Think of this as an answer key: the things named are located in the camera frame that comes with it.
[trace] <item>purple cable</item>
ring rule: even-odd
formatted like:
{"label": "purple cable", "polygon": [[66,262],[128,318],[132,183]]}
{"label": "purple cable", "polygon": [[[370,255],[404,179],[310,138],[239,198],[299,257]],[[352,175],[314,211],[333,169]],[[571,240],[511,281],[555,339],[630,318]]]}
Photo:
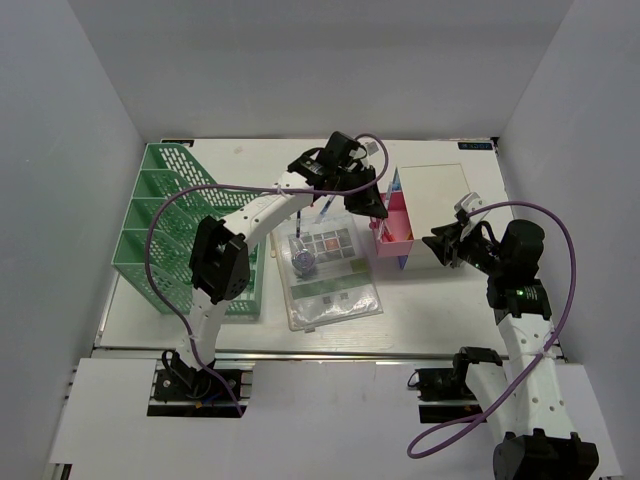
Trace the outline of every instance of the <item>purple cable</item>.
{"label": "purple cable", "polygon": [[189,343],[191,344],[191,352],[193,353],[193,358],[195,358],[196,362],[198,362],[198,365],[200,365],[200,367],[207,373],[213,375],[215,378],[217,378],[220,383],[222,383],[222,385],[224,386],[224,388],[227,390],[227,392],[229,393],[229,396],[231,397],[231,400],[233,401],[233,405],[236,407],[236,410],[238,411],[238,414],[242,417],[242,408],[240,407],[240,404],[238,403],[238,399],[236,398],[235,394],[233,393],[233,389],[229,386],[229,384],[227,383],[227,381],[215,370],[209,368],[200,358],[200,354],[198,353],[198,348],[196,347],[196,343],[194,341],[193,337],[193,329],[191,328],[191,325],[189,324],[189,320],[187,320],[187,318],[182,314],[182,312],[180,312],[180,310],[178,310],[178,308],[171,303],[171,300],[169,300],[158,288],[158,285],[156,285],[155,280],[153,279],[153,275],[151,274],[151,240],[153,238],[153,232],[156,229],[156,226],[158,225],[158,220],[160,219],[160,215],[162,215],[162,212],[164,212],[167,207],[169,205],[171,205],[173,202],[175,202],[178,198],[183,197],[191,192],[195,192],[198,190],[209,190],[209,189],[219,189],[219,188],[224,188],[225,190],[241,190],[241,191],[245,191],[245,192],[258,192],[258,193],[273,193],[273,194],[280,194],[280,193],[287,193],[287,194],[308,194],[308,193],[312,193],[314,195],[338,195],[341,197],[346,197],[348,195],[353,195],[355,193],[361,192],[363,190],[366,190],[369,187],[372,187],[373,185],[375,185],[376,183],[378,183],[378,181],[384,176],[384,174],[387,172],[387,169],[389,168],[389,151],[387,150],[387,147],[385,146],[385,144],[382,142],[382,140],[380,140],[380,138],[378,138],[376,135],[372,134],[372,133],[362,133],[360,135],[358,135],[355,139],[359,140],[361,138],[371,138],[373,140],[375,140],[376,143],[378,143],[380,145],[380,147],[382,148],[382,152],[384,153],[384,166],[382,167],[382,171],[380,172],[380,174],[374,178],[372,181],[370,181],[369,183],[366,183],[365,185],[362,185],[358,188],[353,188],[351,190],[345,190],[343,192],[334,192],[332,190],[314,190],[313,188],[269,188],[269,187],[246,187],[246,186],[241,186],[241,185],[227,185],[227,184],[223,184],[223,183],[216,183],[216,184],[205,184],[205,185],[196,185],[193,187],[189,187],[189,188],[185,188],[184,190],[175,193],[173,195],[171,195],[169,198],[167,198],[167,200],[165,200],[165,202],[160,206],[160,208],[158,208],[158,211],[155,213],[155,215],[153,216],[153,219],[151,220],[151,225],[149,225],[149,232],[147,233],[147,241],[145,242],[144,245],[144,271],[147,275],[147,281],[149,282],[149,285],[151,286],[151,290],[154,291],[154,293],[158,296],[158,298],[160,300],[162,300],[162,302],[171,309],[171,311],[173,313],[175,313],[178,318],[182,321],[182,324],[184,325],[184,328],[187,330],[187,334],[189,336]]}
{"label": "purple cable", "polygon": [[[551,217],[562,230],[562,233],[564,234],[564,238],[567,241],[567,247],[569,247],[569,258],[571,262],[571,282],[569,284],[569,295],[567,296],[567,303],[564,306],[564,310],[562,311],[562,315],[560,316],[560,321],[558,322],[558,326],[556,327],[556,330],[549,337],[549,340],[547,340],[547,342],[544,344],[543,350],[546,353],[549,351],[549,349],[553,346],[555,341],[558,339],[558,336],[560,335],[560,332],[562,332],[562,329],[564,328],[565,323],[567,323],[567,318],[569,318],[569,311],[571,310],[571,304],[573,303],[573,296],[575,295],[575,291],[576,291],[576,251],[573,246],[573,240],[571,239],[569,230],[567,229],[567,226],[562,222],[562,220],[560,220],[560,218],[555,213],[551,212],[550,210],[547,210],[544,207],[541,207],[540,205],[536,205],[535,203],[520,202],[520,201],[494,203],[493,205],[487,205],[486,207],[479,208],[474,212],[471,212],[468,216],[473,217],[474,215],[478,215],[480,213],[493,210],[494,208],[509,207],[509,206],[532,208],[534,210],[542,212],[545,215]],[[511,382],[511,384],[507,387],[504,393],[495,402],[493,402],[491,406],[487,408],[486,411],[484,411],[483,413],[478,413],[476,415],[471,415],[469,417],[459,418],[457,420],[452,420],[450,422],[442,423],[422,432],[415,439],[413,439],[409,444],[409,446],[407,447],[407,455],[409,455],[410,458],[416,458],[416,459],[425,458],[430,455],[433,455],[436,452],[439,452],[440,450],[444,450],[448,446],[456,443],[458,440],[460,440],[462,437],[467,435],[474,428],[476,428],[478,425],[484,422],[493,412],[495,412],[500,407],[500,405],[502,405],[513,394],[513,392],[524,381],[524,379],[527,378],[527,375],[529,375],[529,373],[531,373],[533,369],[536,368],[536,366],[538,365],[538,363],[540,363],[542,358],[543,358],[543,354],[538,353],[533,358],[531,363],[527,365],[527,367],[522,371],[522,373],[520,373],[520,375],[518,375],[515,378],[515,380],[513,380],[513,382]],[[417,445],[417,443],[427,435],[437,430],[440,430],[442,428],[450,427],[452,425],[457,425],[458,423],[464,423],[464,422],[471,422],[471,423],[469,423],[469,425],[464,427],[458,433],[456,433],[455,435],[452,435],[447,440],[439,443],[435,447],[431,447],[423,452],[413,453],[412,450]]]}

